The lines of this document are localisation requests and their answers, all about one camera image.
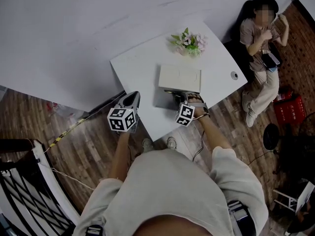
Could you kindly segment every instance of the person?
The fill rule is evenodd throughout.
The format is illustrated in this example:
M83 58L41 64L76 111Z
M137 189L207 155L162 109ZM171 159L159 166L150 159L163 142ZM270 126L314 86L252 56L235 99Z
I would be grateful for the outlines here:
M190 94L189 102L201 100ZM195 118L203 114L195 108ZM210 176L175 150L174 138L160 151L145 139L146 152L128 171L129 133L122 133L108 179L92 193L73 235L84 236L97 225L106 236L233 236L231 201L247 207L259 235L268 218L260 182L209 116L198 121L213 148Z
M258 80L261 88L259 91L244 91L242 93L242 106L247 112L246 124L252 127L257 116L264 111L272 102L279 90L279 76L277 69L268 69L264 66L262 55L270 53L269 41L276 41L286 46L289 35L289 24L284 15L280 20L285 25L285 30L280 37L274 28L272 21L275 13L272 6L263 3L256 3L254 18L245 19L240 26L240 42L246 46L253 62L250 62L250 69Z

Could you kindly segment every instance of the hand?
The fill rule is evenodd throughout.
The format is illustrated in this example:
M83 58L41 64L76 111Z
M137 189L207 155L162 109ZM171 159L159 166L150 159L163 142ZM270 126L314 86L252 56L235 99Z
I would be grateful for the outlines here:
M280 20L282 21L282 23L283 23L285 26L289 26L289 22L287 21L285 15L280 14L280 15L279 15L279 18L280 18Z
M267 31L265 31L260 37L262 37L262 39L265 40L269 40L272 39L272 34L271 31L268 29Z
M189 103L193 103L193 102L202 103L202 100L201 100L201 97L200 97L199 94L193 94L193 93L191 93L191 94L188 94L188 97L189 97L189 98L191 97L191 98L188 100ZM193 116L194 116L195 118L197 118L197 117L199 117L199 116L201 116L201 115L204 115L205 113L206 113L206 112L204 111L204 109L203 109L202 107L197 107L197 108L195 108L195 112L194 112Z

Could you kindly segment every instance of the red plastic crate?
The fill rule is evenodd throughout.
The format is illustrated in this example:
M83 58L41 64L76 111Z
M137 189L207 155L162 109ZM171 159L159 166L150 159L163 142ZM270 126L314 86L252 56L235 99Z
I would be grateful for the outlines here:
M274 109L278 124L299 124L305 119L303 101L300 95L289 101L275 103Z

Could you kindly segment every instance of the white table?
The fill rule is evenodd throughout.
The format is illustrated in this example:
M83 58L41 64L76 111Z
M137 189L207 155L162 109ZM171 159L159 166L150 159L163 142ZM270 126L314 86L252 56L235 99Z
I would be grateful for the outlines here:
M185 28L182 28L149 40L111 60L125 91L140 92L138 114L153 141L179 127L175 122L175 111L155 106L157 95L164 93L158 88L162 64L200 69L200 95L209 108L247 82L232 56L205 23L193 23L188 28L208 37L208 46L200 57L184 57L170 51L170 35L183 32ZM237 80L232 79L231 72L237 73Z

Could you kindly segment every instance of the wooden floor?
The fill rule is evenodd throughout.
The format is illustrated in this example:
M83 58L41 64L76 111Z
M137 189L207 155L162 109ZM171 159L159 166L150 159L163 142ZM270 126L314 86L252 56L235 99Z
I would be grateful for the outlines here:
M289 45L293 46L295 39L290 37ZM289 60L285 61L285 66L288 65ZM285 75L280 73L280 79L283 83ZM213 106L210 109L211 119L228 138L237 156L248 164L258 177L264 189L266 204L270 206L275 197L272 190L284 183L286 176L273 174L277 167L277 156L267 153L262 143L262 136L268 124L278 124L273 107L270 105L258 116L255 125L247 128L245 113L240 104L243 89L240 88ZM0 102L0 138L38 139L48 147L56 137L72 125L72 122L50 113L47 110L47 103L45 100L8 90ZM57 170L79 179L92 188L107 177L117 145L118 136L109 129L106 118L112 106L109 105L76 127L48 152ZM201 134L202 129L199 123L193 122L189 127L181 127L156 141L155 148L165 148L168 136L173 136L177 140L178 151L192 158L201 147ZM142 151L141 144L145 137L149 136L140 123L137 133L131 135L129 141L133 155ZM205 148L201 155L202 159L199 158L197 163L208 171L211 166L211 148L208 146L207 139L205 139ZM23 153L2 154L1 158L3 161L17 160L21 156ZM91 190L64 176L59 176L59 179L77 207L83 210L91 195ZM279 232L275 222L270 219L261 235L272 235L271 229Z

